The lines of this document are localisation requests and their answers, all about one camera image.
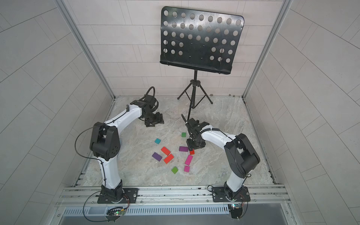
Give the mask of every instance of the red block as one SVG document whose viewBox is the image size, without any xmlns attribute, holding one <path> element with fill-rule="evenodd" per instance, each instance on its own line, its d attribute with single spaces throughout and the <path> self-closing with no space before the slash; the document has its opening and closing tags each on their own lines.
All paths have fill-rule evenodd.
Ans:
<svg viewBox="0 0 360 225">
<path fill-rule="evenodd" d="M 168 162 L 170 162 L 172 159 L 174 158 L 174 156 L 172 154 L 168 155 L 165 159 L 164 162 L 167 164 Z"/>
<path fill-rule="evenodd" d="M 162 151 L 163 153 L 165 153 L 165 155 L 167 155 L 167 156 L 171 153 L 171 152 L 170 152 L 167 148 L 165 148 L 165 147 L 162 147 L 161 151 Z"/>
</svg>

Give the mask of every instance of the white tile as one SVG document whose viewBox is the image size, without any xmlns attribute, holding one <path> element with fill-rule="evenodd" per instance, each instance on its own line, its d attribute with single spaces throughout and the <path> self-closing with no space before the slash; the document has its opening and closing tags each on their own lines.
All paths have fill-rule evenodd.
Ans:
<svg viewBox="0 0 360 225">
<path fill-rule="evenodd" d="M 159 63 L 123 63 L 128 77 L 161 77 Z"/>
<path fill-rule="evenodd" d="M 281 24 L 279 34 L 293 46 L 297 47 L 311 24 L 310 20 L 290 9 Z"/>
<path fill-rule="evenodd" d="M 359 1 L 306 1 L 300 14 L 318 25 L 341 36 L 359 15 Z"/>
<path fill-rule="evenodd" d="M 275 116 L 284 104 L 266 76 L 258 89 L 271 115 Z"/>
<path fill-rule="evenodd" d="M 281 5 L 280 1 L 247 1 L 242 16 L 248 26 L 272 26 Z"/>
<path fill-rule="evenodd" d="M 52 44 L 35 19 L 1 32 L 0 43 L 3 43 L 0 46 L 0 69 L 7 74 L 15 72 Z"/>
<path fill-rule="evenodd" d="M 340 139 L 351 151 L 354 157 L 360 161 L 360 123 L 339 134 Z"/>
<path fill-rule="evenodd" d="M 92 70 L 86 78 L 82 80 L 79 86 L 73 92 L 73 95 L 83 106 L 86 106 L 87 102 L 90 100 L 93 93 L 98 88 L 101 81 L 98 76 L 95 74 L 94 70 Z"/>
<path fill-rule="evenodd" d="M 101 45 L 145 45 L 142 26 L 92 25 Z"/>
<path fill-rule="evenodd" d="M 285 75 L 279 86 L 276 88 L 276 91 L 300 130 L 304 129 L 320 116 L 320 113 L 316 110 L 314 105 L 289 75 Z"/>
<path fill-rule="evenodd" d="M 324 28 L 315 30 L 301 52 L 346 93 L 360 83 L 360 49 Z"/>
<path fill-rule="evenodd" d="M 360 122 L 359 105 L 310 61 L 306 61 L 294 81 L 337 134 Z"/>
<path fill-rule="evenodd" d="M 30 149 L 29 154 L 36 156 L 40 159 L 43 159 L 47 162 L 52 162 L 55 158 L 53 154 L 48 153 L 47 151 L 42 150 L 39 147 L 36 147 L 35 145 Z"/>
<path fill-rule="evenodd" d="M 181 7 L 181 1 L 127 1 L 133 25 L 159 25 L 164 6 Z"/>
<path fill-rule="evenodd" d="M 280 73 L 283 71 L 281 65 L 270 53 L 267 54 L 264 63 L 261 66 L 261 69 L 272 85 L 274 85 L 274 83 L 280 76 Z"/>
<path fill-rule="evenodd" d="M 99 62 L 137 62 L 132 45 L 92 45 L 92 47 Z"/>
<path fill-rule="evenodd" d="M 360 173 L 360 164 L 348 148 L 328 124 L 314 131 L 306 139 L 346 205 L 348 207 L 359 206 L 360 180 L 353 178 Z"/>
<path fill-rule="evenodd" d="M 3 0 L 0 2 L 0 13 L 11 26 L 54 8 L 56 8 L 54 2 L 47 0 Z"/>
<path fill-rule="evenodd" d="M 323 116 L 320 115 L 318 118 L 316 118 L 314 121 L 312 121 L 309 125 L 307 125 L 304 129 L 302 129 L 301 132 L 305 137 L 307 137 L 309 134 L 314 132 L 316 129 L 318 129 L 325 123 L 326 123 L 326 120 L 324 119 Z"/>
<path fill-rule="evenodd" d="M 354 217 L 328 175 L 308 180 L 306 184 L 327 225 L 356 225 Z"/>
<path fill-rule="evenodd" d="M 51 32 L 55 35 L 56 39 L 60 40 L 70 33 L 70 29 L 58 9 L 45 12 L 41 15 L 41 17 L 50 28 Z"/>
<path fill-rule="evenodd" d="M 55 195 L 76 154 L 74 151 L 74 142 L 75 138 L 72 135 L 68 135 L 49 169 L 37 186 L 37 192 Z"/>
<path fill-rule="evenodd" d="M 1 82 L 0 131 L 4 130 L 41 90 L 41 86 L 22 69 Z"/>
<path fill-rule="evenodd" d="M 125 24 L 120 4 L 114 0 L 68 0 L 79 24 Z"/>
<path fill-rule="evenodd" d="M 278 121 L 276 121 L 276 125 L 278 126 L 300 172 L 304 172 L 305 170 L 320 164 L 289 111 L 286 111 Z"/>
<path fill-rule="evenodd" d="M 249 26 L 243 45 L 264 45 L 272 26 Z"/>
<path fill-rule="evenodd" d="M 74 49 L 67 39 L 63 38 L 22 68 L 42 87 L 45 87 L 75 57 Z"/>
<path fill-rule="evenodd" d="M 318 176 L 321 176 L 324 174 L 326 174 L 326 171 L 324 170 L 324 168 L 321 164 L 301 173 L 304 180 L 310 180 L 310 179 L 313 179 L 315 177 L 318 177 Z"/>
<path fill-rule="evenodd" d="M 255 63 L 259 59 L 263 45 L 238 45 L 234 62 Z"/>
<path fill-rule="evenodd" d="M 228 88 L 245 88 L 249 82 L 248 77 L 225 77 L 222 87 Z"/>
<path fill-rule="evenodd" d="M 143 62 L 159 62 L 161 47 L 160 45 L 139 45 L 141 59 Z"/>
<path fill-rule="evenodd" d="M 109 77 L 114 88 L 144 88 L 141 77 Z"/>
<path fill-rule="evenodd" d="M 160 25 L 143 25 L 146 44 L 158 45 L 160 44 Z"/>
<path fill-rule="evenodd" d="M 80 113 L 74 103 L 67 100 L 35 145 L 56 155 Z"/>
<path fill-rule="evenodd" d="M 259 112 L 259 116 L 262 121 L 262 124 L 264 125 L 266 133 L 269 136 L 270 142 L 274 150 L 278 149 L 283 144 L 285 144 L 285 141 L 281 136 L 281 133 L 266 105 Z"/>
<path fill-rule="evenodd" d="M 276 36 L 270 52 L 291 78 L 296 75 L 306 61 L 306 57 L 279 34 Z"/>
<path fill-rule="evenodd" d="M 2 154 L 0 159 L 0 183 L 5 183 L 20 164 L 50 119 L 32 105 L 28 105 L 0 134 Z"/>
<path fill-rule="evenodd" d="M 51 111 L 57 113 L 80 84 L 70 66 L 65 67 L 37 96 Z"/>
<path fill-rule="evenodd" d="M 50 163 L 42 159 L 30 154 L 26 155 L 0 190 L 0 202 L 2 204 L 0 217 L 3 224 L 15 223 L 20 212 L 14 209 L 25 207 L 49 165 Z"/>
<path fill-rule="evenodd" d="M 278 159 L 300 211 L 317 211 L 318 207 L 316 206 L 290 151 L 284 152 Z"/>
</svg>

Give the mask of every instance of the marble floor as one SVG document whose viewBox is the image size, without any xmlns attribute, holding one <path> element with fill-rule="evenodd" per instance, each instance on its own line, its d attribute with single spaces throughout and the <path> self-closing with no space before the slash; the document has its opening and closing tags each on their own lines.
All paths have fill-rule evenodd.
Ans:
<svg viewBox="0 0 360 225">
<path fill-rule="evenodd" d="M 189 99 L 157 96 L 158 112 L 163 114 L 164 124 L 155 127 L 145 127 L 141 120 L 133 121 L 120 134 L 121 148 L 117 155 L 118 170 L 124 186 L 147 185 L 222 185 L 228 179 L 231 169 L 225 152 L 213 143 L 206 142 L 202 149 L 195 150 L 190 164 L 190 172 L 184 172 L 184 162 L 189 153 L 179 152 L 179 146 L 186 146 L 186 138 L 181 132 L 186 132 L 181 114 L 187 116 Z M 126 108 L 136 97 L 119 97 L 110 118 L 116 116 Z M 204 99 L 191 117 L 200 122 L 206 121 L 215 128 L 238 135 L 247 135 L 257 151 L 261 162 L 252 172 L 245 184 L 273 184 L 263 153 L 259 147 L 254 129 L 246 111 L 245 104 L 239 97 L 211 98 L 213 105 Z M 161 139 L 160 144 L 154 141 Z M 165 154 L 160 150 L 163 146 L 174 155 L 168 164 L 158 162 L 152 157 L 154 152 L 163 159 Z M 176 166 L 176 174 L 171 169 Z M 100 186 L 102 176 L 96 160 L 92 160 L 86 170 L 82 186 Z"/>
</svg>

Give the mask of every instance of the perforated metal panel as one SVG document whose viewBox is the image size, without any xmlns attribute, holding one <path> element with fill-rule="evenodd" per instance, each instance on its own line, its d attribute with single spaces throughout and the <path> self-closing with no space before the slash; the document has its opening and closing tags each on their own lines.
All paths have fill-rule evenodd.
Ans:
<svg viewBox="0 0 360 225">
<path fill-rule="evenodd" d="M 230 74 L 244 26 L 239 15 L 164 7 L 160 63 Z"/>
</svg>

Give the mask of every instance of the colored block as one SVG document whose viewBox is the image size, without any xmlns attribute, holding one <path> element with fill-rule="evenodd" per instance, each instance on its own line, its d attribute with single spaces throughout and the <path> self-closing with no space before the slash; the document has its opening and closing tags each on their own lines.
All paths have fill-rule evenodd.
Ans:
<svg viewBox="0 0 360 225">
<path fill-rule="evenodd" d="M 179 147 L 179 152 L 187 152 L 188 150 L 189 150 L 188 147 L 184 147 L 184 146 Z"/>
<path fill-rule="evenodd" d="M 172 159 L 174 158 L 174 156 L 172 154 L 168 155 L 165 159 L 164 162 L 167 164 L 168 162 L 170 162 Z"/>
<path fill-rule="evenodd" d="M 167 148 L 165 148 L 165 147 L 162 147 L 161 151 L 162 151 L 163 153 L 165 153 L 165 155 L 167 155 L 167 156 L 171 153 L 171 152 L 170 152 Z"/>
<path fill-rule="evenodd" d="M 175 166 L 171 171 L 172 171 L 174 174 L 176 174 L 176 173 L 179 171 L 179 169 Z"/>
<path fill-rule="evenodd" d="M 193 156 L 188 155 L 188 158 L 186 159 L 185 164 L 189 166 L 192 159 L 193 159 Z"/>
<path fill-rule="evenodd" d="M 159 155 L 159 154 L 156 153 L 156 152 L 154 152 L 153 157 L 154 157 L 157 161 L 159 161 L 159 162 L 160 162 L 160 160 L 162 159 L 162 156 Z"/>
</svg>

